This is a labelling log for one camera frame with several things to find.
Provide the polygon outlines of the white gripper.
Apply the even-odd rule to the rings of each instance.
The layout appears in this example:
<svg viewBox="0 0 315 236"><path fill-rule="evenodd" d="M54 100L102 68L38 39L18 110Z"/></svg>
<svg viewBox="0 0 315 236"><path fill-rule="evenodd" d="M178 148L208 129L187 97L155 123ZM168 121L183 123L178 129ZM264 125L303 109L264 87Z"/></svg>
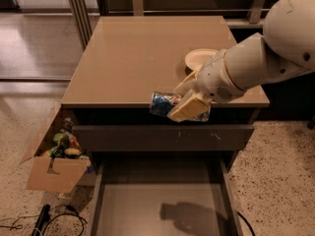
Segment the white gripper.
<svg viewBox="0 0 315 236"><path fill-rule="evenodd" d="M244 95L245 90L238 88L229 76L225 53L226 49L216 53L199 72L193 71L175 87L175 94L185 95L168 112L169 119L175 122L205 121L211 109L210 98L216 103L226 103Z"/></svg>

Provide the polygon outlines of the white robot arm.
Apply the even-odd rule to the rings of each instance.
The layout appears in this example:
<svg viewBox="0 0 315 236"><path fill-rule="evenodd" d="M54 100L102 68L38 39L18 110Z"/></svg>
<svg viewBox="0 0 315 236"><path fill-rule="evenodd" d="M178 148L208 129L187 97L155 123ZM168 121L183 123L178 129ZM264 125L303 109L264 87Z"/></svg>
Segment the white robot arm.
<svg viewBox="0 0 315 236"><path fill-rule="evenodd" d="M167 117L192 120L213 102L230 102L256 86L314 70L315 0L279 0L266 15L262 33L220 50L174 89L181 100Z"/></svg>

